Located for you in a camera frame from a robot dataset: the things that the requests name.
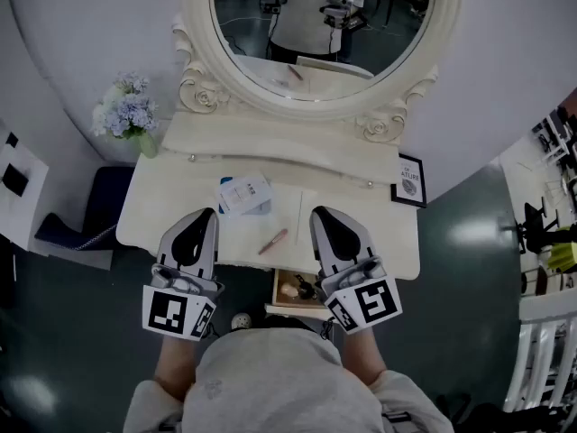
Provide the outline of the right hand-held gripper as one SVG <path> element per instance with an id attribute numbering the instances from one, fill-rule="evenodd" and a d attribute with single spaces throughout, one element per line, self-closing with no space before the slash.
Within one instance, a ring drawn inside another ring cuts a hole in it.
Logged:
<path id="1" fill-rule="evenodd" d="M 314 256 L 327 277 L 320 281 L 324 304 L 347 335 L 403 312 L 396 280 L 381 258 L 371 258 L 376 250 L 364 226 L 344 212 L 318 206 L 309 227 Z"/>

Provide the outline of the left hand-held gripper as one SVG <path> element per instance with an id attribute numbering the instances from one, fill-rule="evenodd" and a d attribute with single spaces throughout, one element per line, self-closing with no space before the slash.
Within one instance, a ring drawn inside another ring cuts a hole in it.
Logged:
<path id="1" fill-rule="evenodd" d="M 218 236 L 211 207 L 184 216 L 162 236 L 151 284 L 142 289 L 143 329 L 195 342 L 203 338 L 224 291 L 212 279 Z"/>

